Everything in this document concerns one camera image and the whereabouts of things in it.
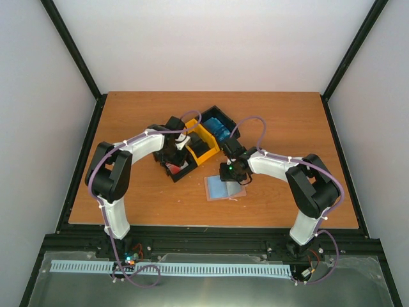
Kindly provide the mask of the pink card holder wallet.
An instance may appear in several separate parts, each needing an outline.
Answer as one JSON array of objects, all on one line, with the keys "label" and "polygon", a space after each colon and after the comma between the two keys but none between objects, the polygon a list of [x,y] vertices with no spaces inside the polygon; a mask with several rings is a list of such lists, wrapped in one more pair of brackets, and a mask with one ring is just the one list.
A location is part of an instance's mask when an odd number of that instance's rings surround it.
[{"label": "pink card holder wallet", "polygon": [[223,182],[220,176],[204,178],[206,199],[208,201],[235,199],[247,195],[245,186],[237,182]]}]

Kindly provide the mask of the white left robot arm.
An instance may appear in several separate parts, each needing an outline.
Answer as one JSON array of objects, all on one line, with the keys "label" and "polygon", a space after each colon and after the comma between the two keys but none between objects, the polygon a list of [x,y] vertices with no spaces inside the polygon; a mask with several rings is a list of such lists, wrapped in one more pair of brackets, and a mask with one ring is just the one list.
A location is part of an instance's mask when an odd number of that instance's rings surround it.
[{"label": "white left robot arm", "polygon": [[133,242],[125,235],[130,230],[125,212],[125,193],[130,184],[132,165],[152,154],[169,175],[189,169],[190,161],[185,123],[170,117],[164,125],[150,125],[142,133],[119,143],[98,144],[85,184],[90,195],[99,202],[105,232],[113,238],[110,249],[118,257],[133,250]]}]

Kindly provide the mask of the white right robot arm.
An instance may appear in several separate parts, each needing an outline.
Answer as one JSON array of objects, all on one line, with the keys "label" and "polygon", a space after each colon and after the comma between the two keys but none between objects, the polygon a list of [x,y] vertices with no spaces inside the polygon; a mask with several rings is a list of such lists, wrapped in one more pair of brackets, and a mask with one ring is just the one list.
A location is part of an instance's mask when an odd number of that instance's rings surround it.
[{"label": "white right robot arm", "polygon": [[223,182],[248,185],[253,175],[266,175],[288,183],[298,208],[289,236],[298,246],[316,237],[328,213],[344,200],[342,185],[315,154],[285,157],[257,147],[246,149],[236,138],[227,139],[222,151],[228,158],[219,168]]}]

